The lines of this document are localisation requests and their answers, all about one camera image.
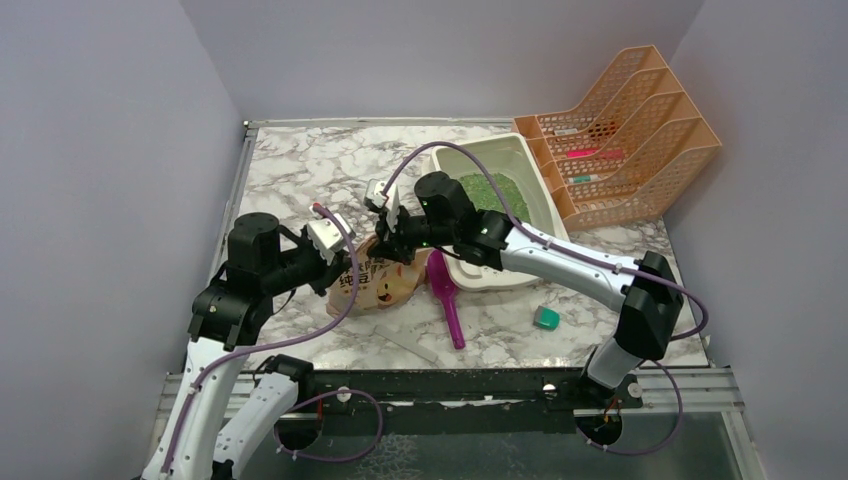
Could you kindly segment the orange cat litter bag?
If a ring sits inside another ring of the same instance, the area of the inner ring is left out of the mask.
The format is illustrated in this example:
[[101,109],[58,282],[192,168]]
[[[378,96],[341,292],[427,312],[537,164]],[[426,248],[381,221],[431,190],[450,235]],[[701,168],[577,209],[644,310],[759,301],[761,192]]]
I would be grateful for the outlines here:
[[402,305],[426,280],[426,263],[432,249],[417,250],[406,265],[369,257],[368,250],[376,241],[376,236],[370,235],[357,247],[359,288],[349,317]]

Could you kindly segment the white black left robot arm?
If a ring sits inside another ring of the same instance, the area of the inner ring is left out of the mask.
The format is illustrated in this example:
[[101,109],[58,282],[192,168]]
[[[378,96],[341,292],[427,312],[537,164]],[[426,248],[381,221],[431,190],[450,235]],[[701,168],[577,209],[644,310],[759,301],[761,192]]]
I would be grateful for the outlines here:
[[183,378],[144,479],[238,479],[287,409],[313,401],[311,365],[279,361],[231,418],[230,396],[273,300],[302,286],[323,295],[353,265],[354,232],[315,204],[316,219],[298,232],[269,213],[238,217],[226,237],[226,259],[192,303]]

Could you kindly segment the magenta plastic litter scoop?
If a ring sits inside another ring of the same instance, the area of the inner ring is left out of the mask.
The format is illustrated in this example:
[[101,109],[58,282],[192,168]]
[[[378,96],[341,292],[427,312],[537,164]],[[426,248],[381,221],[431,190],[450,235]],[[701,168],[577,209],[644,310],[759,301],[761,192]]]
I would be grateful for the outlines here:
[[466,342],[456,306],[458,287],[449,275],[445,256],[441,251],[434,250],[429,255],[426,270],[431,291],[442,305],[452,345],[456,350],[462,350]]

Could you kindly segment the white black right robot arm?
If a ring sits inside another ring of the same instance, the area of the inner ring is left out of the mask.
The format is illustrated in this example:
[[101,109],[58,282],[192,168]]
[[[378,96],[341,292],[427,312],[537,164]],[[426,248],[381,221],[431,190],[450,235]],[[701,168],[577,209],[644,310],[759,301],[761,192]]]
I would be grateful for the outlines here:
[[422,249],[444,249],[466,264],[538,277],[618,313],[614,333],[593,350],[577,380],[585,404],[604,405],[633,369],[664,358],[684,305],[664,256],[605,254],[503,212],[478,209],[460,182],[442,171],[419,178],[414,193],[420,215],[400,204],[394,187],[369,182],[363,203],[378,216],[369,257],[409,264]]

